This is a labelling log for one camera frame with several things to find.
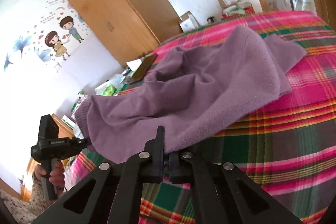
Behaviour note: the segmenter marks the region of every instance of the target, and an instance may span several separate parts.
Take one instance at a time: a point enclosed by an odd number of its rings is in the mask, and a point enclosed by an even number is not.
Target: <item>floral sleeve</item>
[[[33,175],[33,187],[31,189],[31,199],[28,202],[28,210],[34,215],[39,216],[45,211],[54,201],[43,200],[42,182],[39,182]]]
[[[29,202],[23,202],[17,198],[13,198],[3,190],[0,190],[0,197],[19,224],[29,224],[53,202],[45,202],[43,200],[42,183],[35,179],[33,175],[33,188],[31,190],[31,199]]]

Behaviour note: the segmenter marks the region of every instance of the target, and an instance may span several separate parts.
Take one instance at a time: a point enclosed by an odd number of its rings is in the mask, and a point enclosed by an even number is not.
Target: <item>white box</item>
[[[181,26],[183,32],[189,32],[191,30],[194,30],[194,29],[200,27],[197,20],[193,16],[193,14],[189,11],[186,12],[184,15],[182,15],[181,19],[183,21],[180,22],[180,26]]]

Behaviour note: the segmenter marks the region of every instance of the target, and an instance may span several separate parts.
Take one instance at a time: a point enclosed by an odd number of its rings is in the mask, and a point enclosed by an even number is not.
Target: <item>plaid blanket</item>
[[[235,163],[304,223],[317,223],[336,194],[336,33],[323,20],[298,11],[240,16],[169,39],[154,51],[156,63],[176,46],[222,43],[239,24],[261,37],[295,40],[307,56],[287,73],[292,93],[204,140],[201,152],[211,162]],[[84,150],[73,176],[83,178],[102,161]],[[145,184],[140,212],[163,223],[194,223],[189,185],[171,185],[167,177]]]

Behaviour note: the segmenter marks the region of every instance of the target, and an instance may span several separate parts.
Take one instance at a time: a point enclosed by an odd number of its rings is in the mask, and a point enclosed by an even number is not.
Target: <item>wardrobe handle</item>
[[[111,25],[110,22],[107,22],[106,27],[107,27],[107,29],[109,29],[111,32],[114,30],[114,27]]]

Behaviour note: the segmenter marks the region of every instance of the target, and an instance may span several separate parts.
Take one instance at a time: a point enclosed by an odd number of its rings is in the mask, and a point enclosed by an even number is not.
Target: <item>purple towel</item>
[[[94,95],[75,114],[96,151],[120,163],[143,150],[165,126],[165,152],[212,136],[291,92],[285,73],[305,56],[300,45],[276,35],[264,40],[238,26],[224,43],[176,47],[141,87],[123,96]]]

